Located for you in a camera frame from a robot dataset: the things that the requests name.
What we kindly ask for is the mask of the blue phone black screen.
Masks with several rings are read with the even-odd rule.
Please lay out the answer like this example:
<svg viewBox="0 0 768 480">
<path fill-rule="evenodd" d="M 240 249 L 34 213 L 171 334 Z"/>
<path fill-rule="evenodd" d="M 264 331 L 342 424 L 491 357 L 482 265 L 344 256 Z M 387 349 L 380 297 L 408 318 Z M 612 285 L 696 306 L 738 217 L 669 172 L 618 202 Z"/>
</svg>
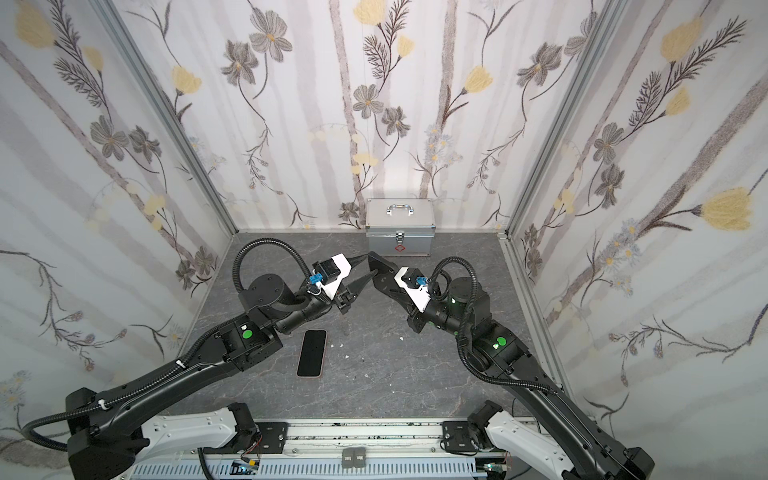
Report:
<svg viewBox="0 0 768 480">
<path fill-rule="evenodd" d="M 373 286 L 380 293 L 398 303 L 408 313 L 411 313 L 415 309 L 415 304 L 405 289 L 395 281 L 395 275 L 400 271 L 400 268 L 373 251 L 368 253 L 368 265 L 370 272 L 374 274 Z"/>
</svg>

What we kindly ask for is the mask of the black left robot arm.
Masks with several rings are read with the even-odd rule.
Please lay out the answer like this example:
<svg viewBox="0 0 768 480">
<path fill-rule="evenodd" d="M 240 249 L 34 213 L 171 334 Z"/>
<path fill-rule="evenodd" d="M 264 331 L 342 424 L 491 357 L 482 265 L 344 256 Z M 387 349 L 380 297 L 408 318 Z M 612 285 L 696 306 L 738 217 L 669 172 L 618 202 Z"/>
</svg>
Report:
<svg viewBox="0 0 768 480">
<path fill-rule="evenodd" d="M 292 290 L 277 274 L 241 279 L 245 257 L 258 247 L 274 245 L 298 264 L 302 283 Z M 278 352 L 281 337 L 332 309 L 345 313 L 365 286 L 390 272 L 374 252 L 343 254 L 308 265 L 289 244 L 260 238 L 235 256 L 232 278 L 242 314 L 203 333 L 176 360 L 122 386 L 94 392 L 82 388 L 66 399 L 71 436 L 65 450 L 77 479 L 112 479 L 158 446 L 148 422 L 202 388 L 233 377 Z"/>
</svg>

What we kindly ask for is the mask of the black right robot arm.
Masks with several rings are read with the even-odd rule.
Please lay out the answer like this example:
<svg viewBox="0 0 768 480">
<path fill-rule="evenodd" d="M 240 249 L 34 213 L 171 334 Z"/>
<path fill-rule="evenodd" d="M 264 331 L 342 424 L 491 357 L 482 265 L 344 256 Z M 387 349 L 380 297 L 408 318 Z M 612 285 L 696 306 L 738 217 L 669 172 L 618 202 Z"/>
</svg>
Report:
<svg viewBox="0 0 768 480">
<path fill-rule="evenodd" d="M 415 331 L 428 323 L 455 336 L 462 363 L 482 381 L 501 386 L 538 421 L 527 428 L 504 408 L 477 411 L 479 443 L 519 457 L 549 479 L 647 479 L 655 463 L 640 447 L 626 447 L 591 420 L 543 370 L 525 343 L 494 319 L 490 297 L 468 277 L 443 293 L 417 269 L 395 278 Z"/>
</svg>

